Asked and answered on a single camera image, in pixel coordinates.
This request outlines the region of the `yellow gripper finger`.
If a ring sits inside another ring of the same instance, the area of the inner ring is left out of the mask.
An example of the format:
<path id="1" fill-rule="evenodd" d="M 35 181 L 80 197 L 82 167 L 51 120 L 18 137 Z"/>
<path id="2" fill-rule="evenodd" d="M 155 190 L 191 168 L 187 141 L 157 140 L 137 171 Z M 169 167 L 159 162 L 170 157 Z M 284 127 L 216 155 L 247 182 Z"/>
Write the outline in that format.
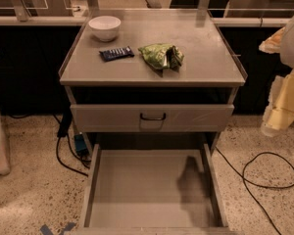
<path id="1" fill-rule="evenodd" d="M 259 50 L 268 54 L 279 53 L 284 30 L 285 28 L 282 27 L 272 36 L 263 41 L 259 46 Z"/>
<path id="2" fill-rule="evenodd" d="M 261 131 L 274 137 L 285 131 L 294 121 L 294 70 L 285 77 L 277 76 L 269 92 Z"/>

